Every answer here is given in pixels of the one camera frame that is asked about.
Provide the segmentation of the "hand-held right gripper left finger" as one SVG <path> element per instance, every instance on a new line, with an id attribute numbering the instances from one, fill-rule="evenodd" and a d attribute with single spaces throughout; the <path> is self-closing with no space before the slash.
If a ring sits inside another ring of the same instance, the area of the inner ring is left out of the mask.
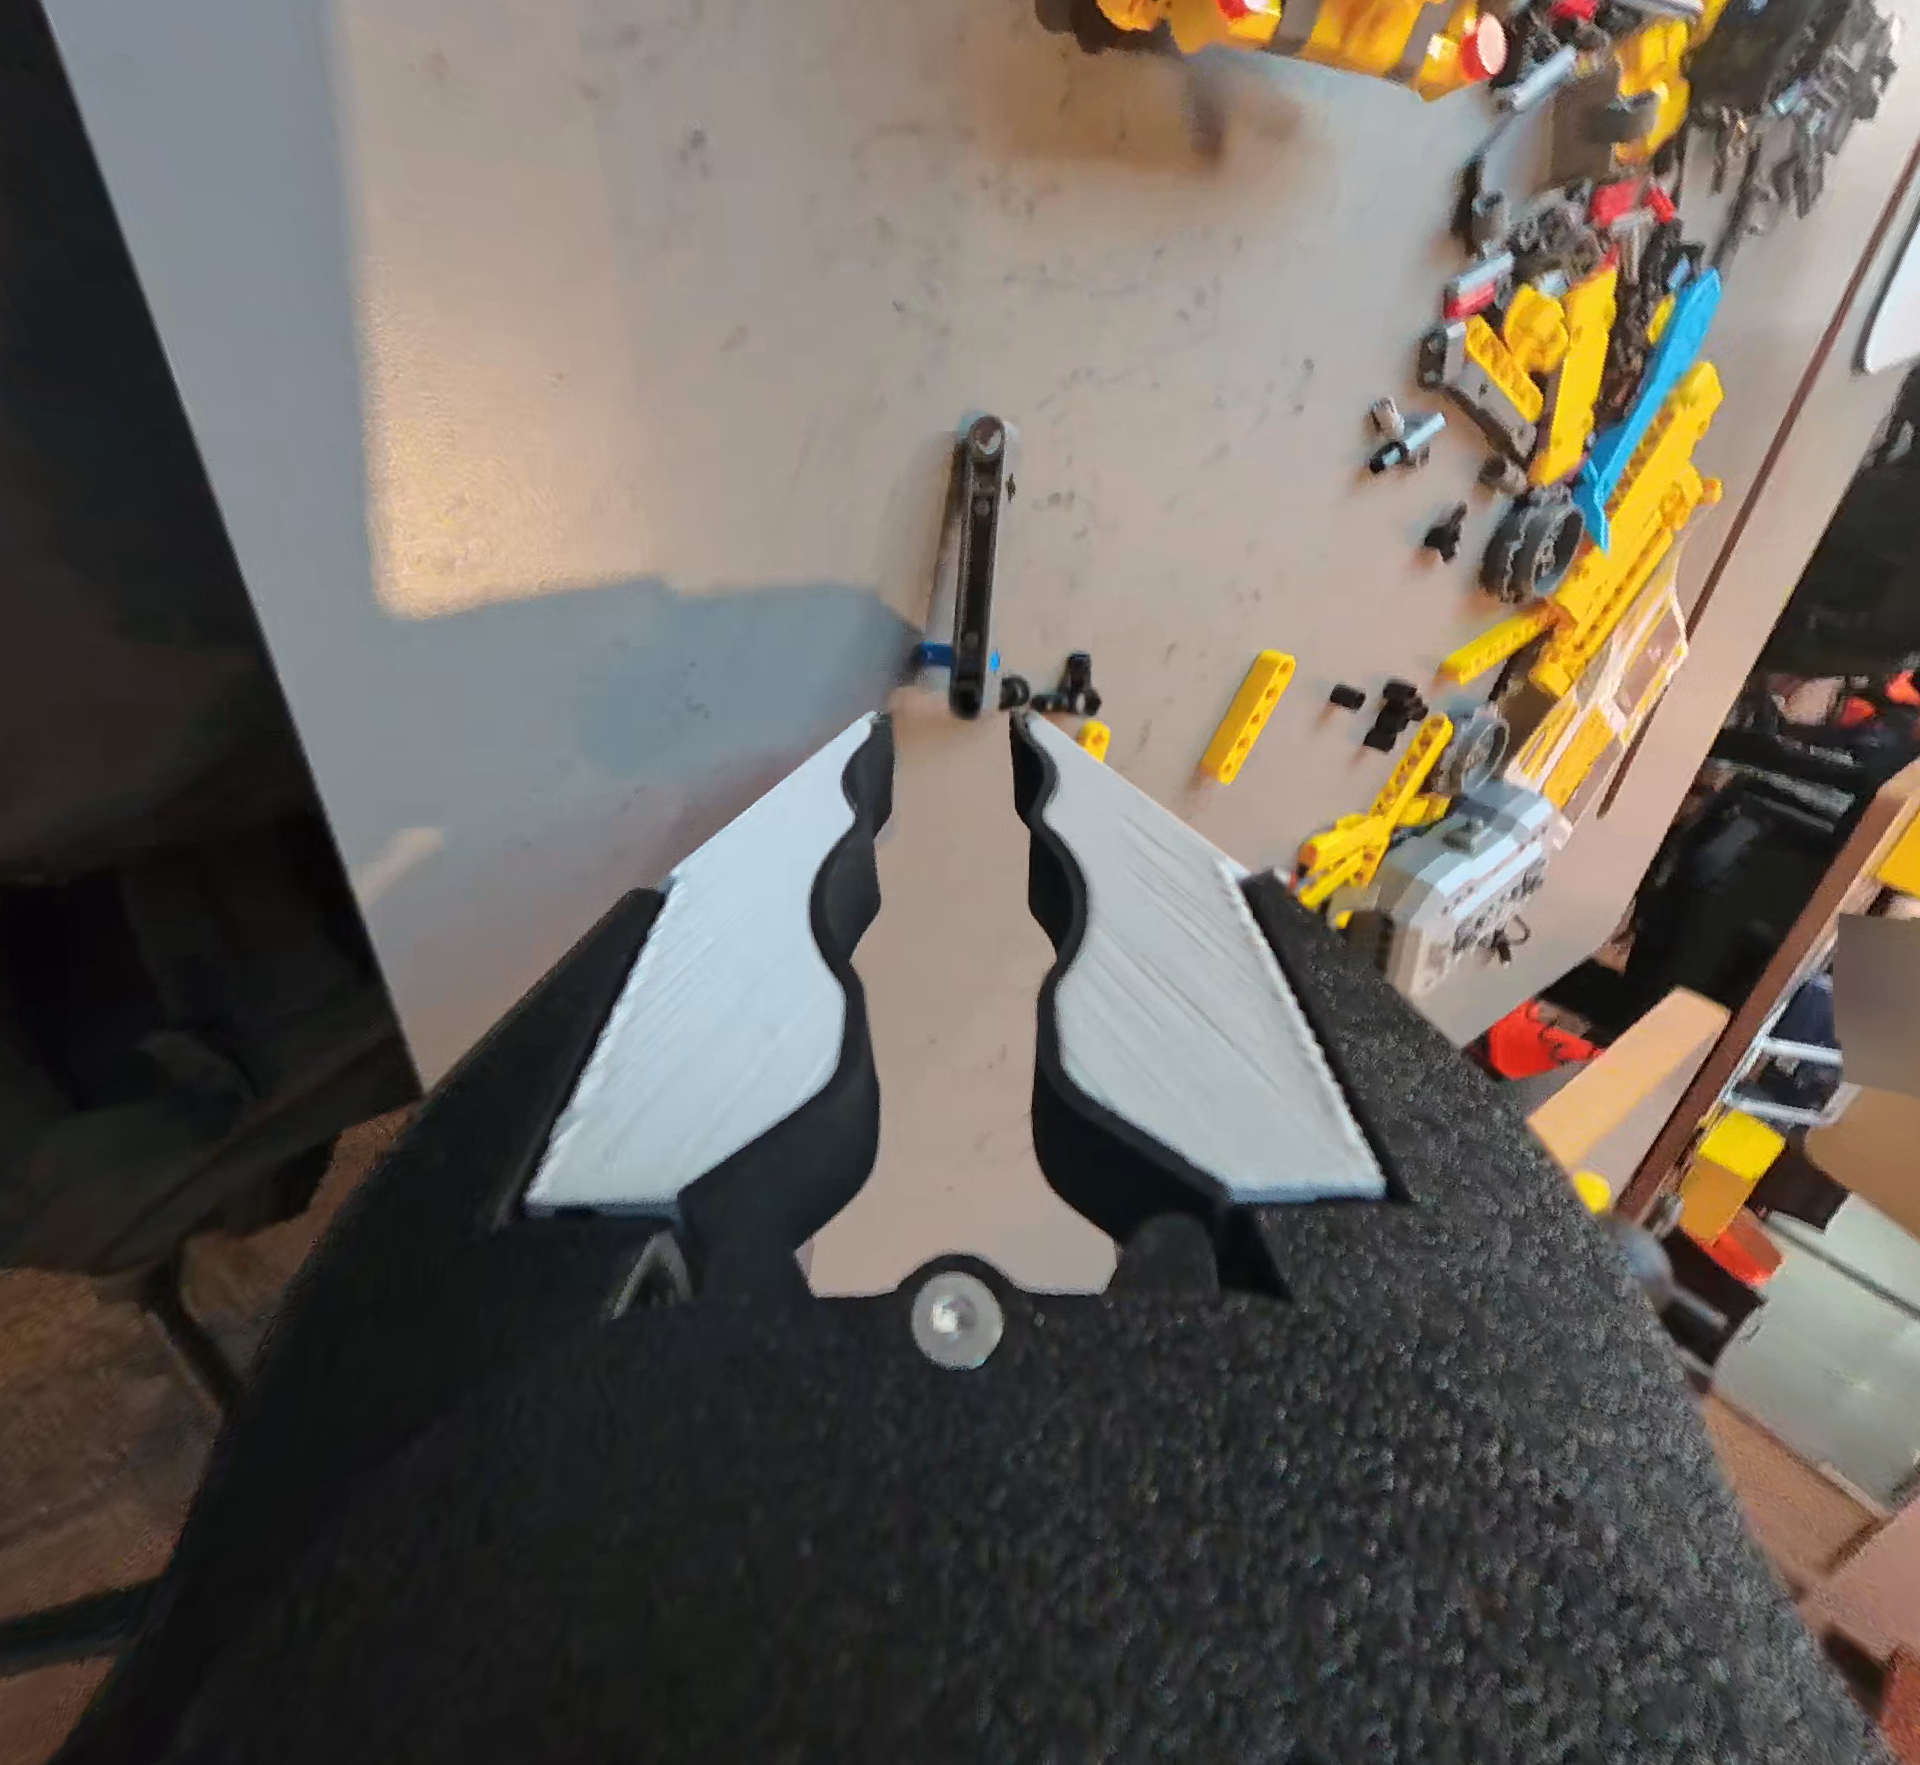
<path id="1" fill-rule="evenodd" d="M 893 724 L 864 714 L 667 875 L 528 1184 L 531 1215 L 803 1251 L 863 1189 L 880 1105 L 853 956 L 893 777 Z"/>

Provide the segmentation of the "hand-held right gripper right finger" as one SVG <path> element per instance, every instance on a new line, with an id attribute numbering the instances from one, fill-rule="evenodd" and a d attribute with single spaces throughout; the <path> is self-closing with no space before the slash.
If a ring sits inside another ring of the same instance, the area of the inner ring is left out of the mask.
<path id="1" fill-rule="evenodd" d="M 1387 1158 L 1262 880 L 1062 728 L 1012 724 L 1028 906 L 1052 947 L 1032 1134 L 1117 1251 L 1158 1220 L 1387 1202 Z"/>

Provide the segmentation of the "dark grey rack piece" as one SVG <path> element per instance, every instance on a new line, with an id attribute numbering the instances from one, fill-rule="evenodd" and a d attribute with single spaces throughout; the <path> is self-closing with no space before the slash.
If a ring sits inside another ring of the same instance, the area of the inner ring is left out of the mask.
<path id="1" fill-rule="evenodd" d="M 980 722 L 999 703 L 1002 553 L 1020 467 L 1022 430 L 1012 418 L 990 411 L 963 417 L 949 455 L 933 589 L 907 661 L 956 722 Z"/>

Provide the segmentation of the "pile of mixed building pieces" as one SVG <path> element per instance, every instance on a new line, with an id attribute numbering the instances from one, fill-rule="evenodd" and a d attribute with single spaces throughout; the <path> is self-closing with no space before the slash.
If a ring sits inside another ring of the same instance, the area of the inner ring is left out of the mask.
<path id="1" fill-rule="evenodd" d="M 1481 319 L 1542 390 L 1515 430 L 1483 422 L 1487 489 L 1567 489 L 1624 418 L 1666 301 L 1727 268 L 1730 196 L 1691 117 L 1691 67 L 1730 1 L 1518 0 L 1497 121 L 1459 181 L 1465 268 L 1425 344 L 1457 353 Z"/>

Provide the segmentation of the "side desk with wooden edge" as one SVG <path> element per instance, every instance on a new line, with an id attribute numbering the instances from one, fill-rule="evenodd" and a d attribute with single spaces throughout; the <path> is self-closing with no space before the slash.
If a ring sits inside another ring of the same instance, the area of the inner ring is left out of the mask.
<path id="1" fill-rule="evenodd" d="M 1674 987 L 1598 1058 L 1527 1105 L 1527 1128 L 1569 1175 L 1604 1175 L 1619 1195 L 1692 1086 L 1731 1010 Z"/>

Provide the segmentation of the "heap of yellow beams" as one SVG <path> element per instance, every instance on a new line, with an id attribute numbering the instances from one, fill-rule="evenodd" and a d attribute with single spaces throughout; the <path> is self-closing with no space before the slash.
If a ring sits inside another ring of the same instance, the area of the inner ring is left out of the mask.
<path id="1" fill-rule="evenodd" d="M 1304 908 L 1325 913 L 1339 893 L 1370 888 L 1400 830 L 1446 814 L 1445 800 L 1429 806 L 1422 799 L 1452 737 L 1452 717 L 1427 717 L 1374 803 L 1362 814 L 1337 817 L 1298 848 L 1292 893 Z"/>

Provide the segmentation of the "grey battery hub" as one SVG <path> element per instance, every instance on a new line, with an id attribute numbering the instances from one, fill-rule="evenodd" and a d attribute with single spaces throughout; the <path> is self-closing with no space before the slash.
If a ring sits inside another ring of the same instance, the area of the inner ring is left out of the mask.
<path id="1" fill-rule="evenodd" d="M 1490 778 L 1455 794 L 1446 817 L 1387 850 L 1362 947 L 1415 1005 L 1462 962 L 1508 960 L 1508 926 L 1569 837 L 1565 814 L 1541 791 Z"/>

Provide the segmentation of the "yellow short holed beam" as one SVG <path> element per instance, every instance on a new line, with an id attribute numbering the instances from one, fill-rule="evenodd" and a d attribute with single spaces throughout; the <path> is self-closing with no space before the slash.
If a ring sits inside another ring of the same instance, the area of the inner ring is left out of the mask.
<path id="1" fill-rule="evenodd" d="M 1281 649 L 1263 649 L 1255 657 L 1201 756 L 1198 769 L 1209 780 L 1221 786 L 1235 782 L 1292 684 L 1296 666 L 1296 657 Z"/>

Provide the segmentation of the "orange plastic object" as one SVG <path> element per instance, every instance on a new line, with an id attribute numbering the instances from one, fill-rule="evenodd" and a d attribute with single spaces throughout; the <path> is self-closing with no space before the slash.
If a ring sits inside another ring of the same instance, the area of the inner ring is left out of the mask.
<path id="1" fill-rule="evenodd" d="M 1602 1045 L 1563 1024 L 1539 998 L 1514 1006 L 1475 1041 L 1478 1061 L 1501 1081 L 1546 1077 L 1602 1054 Z"/>

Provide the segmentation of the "yellow long holed beam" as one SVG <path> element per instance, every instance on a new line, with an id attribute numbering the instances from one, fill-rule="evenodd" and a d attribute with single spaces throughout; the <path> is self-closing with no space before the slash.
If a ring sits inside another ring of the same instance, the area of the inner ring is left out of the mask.
<path id="1" fill-rule="evenodd" d="M 1501 666 L 1556 623 L 1558 613 L 1549 599 L 1518 607 L 1442 657 L 1434 680 L 1436 684 L 1469 687 L 1478 678 L 1500 673 Z"/>

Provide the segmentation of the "yellow black sticker sheet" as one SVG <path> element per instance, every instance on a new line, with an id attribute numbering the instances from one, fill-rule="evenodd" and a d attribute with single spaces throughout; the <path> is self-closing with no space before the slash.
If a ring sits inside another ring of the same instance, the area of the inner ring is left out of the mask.
<path id="1" fill-rule="evenodd" d="M 1687 661 L 1679 557 L 1671 553 L 1634 594 L 1567 694 L 1542 712 L 1544 694 L 1527 683 L 1527 703 L 1511 709 L 1511 719 L 1525 722 L 1527 729 L 1501 777 L 1549 797 L 1569 825 L 1598 816 L 1626 755 Z"/>

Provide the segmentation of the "small yellow box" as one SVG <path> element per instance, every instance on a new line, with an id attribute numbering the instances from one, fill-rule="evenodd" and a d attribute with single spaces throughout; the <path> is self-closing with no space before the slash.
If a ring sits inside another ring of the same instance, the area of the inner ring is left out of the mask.
<path id="1" fill-rule="evenodd" d="M 1699 1139 L 1682 1174 L 1679 1227 L 1701 1248 L 1710 1248 L 1738 1222 L 1787 1149 L 1789 1136 L 1752 1113 L 1724 1113 Z"/>

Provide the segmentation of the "large yellow panel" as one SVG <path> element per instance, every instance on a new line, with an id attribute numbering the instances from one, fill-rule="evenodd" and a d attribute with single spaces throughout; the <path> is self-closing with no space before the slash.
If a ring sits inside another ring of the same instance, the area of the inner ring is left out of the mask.
<path id="1" fill-rule="evenodd" d="M 1567 698 L 1626 607 L 1655 576 L 1699 504 L 1701 477 L 1687 463 L 1662 487 L 1636 483 L 1612 512 L 1612 542 L 1587 541 L 1563 584 L 1546 595 L 1546 626 L 1525 680 L 1550 700 Z"/>
<path id="2" fill-rule="evenodd" d="M 1674 385 L 1609 485 L 1602 582 L 1609 591 L 1658 562 L 1724 485 L 1707 479 L 1695 453 L 1725 400 L 1722 373 L 1701 359 Z"/>

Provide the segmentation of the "blue brick separator tool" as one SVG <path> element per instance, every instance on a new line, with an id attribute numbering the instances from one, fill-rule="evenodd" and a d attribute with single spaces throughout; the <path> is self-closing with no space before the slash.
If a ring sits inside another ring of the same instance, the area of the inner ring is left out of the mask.
<path id="1" fill-rule="evenodd" d="M 1672 292 L 1669 324 L 1652 344 L 1641 383 L 1622 421 L 1602 430 L 1578 470 L 1571 497 L 1587 536 L 1602 553 L 1612 549 L 1609 504 L 1624 479 L 1628 462 L 1637 452 L 1677 385 L 1696 362 L 1724 301 L 1724 275 L 1707 267 Z"/>

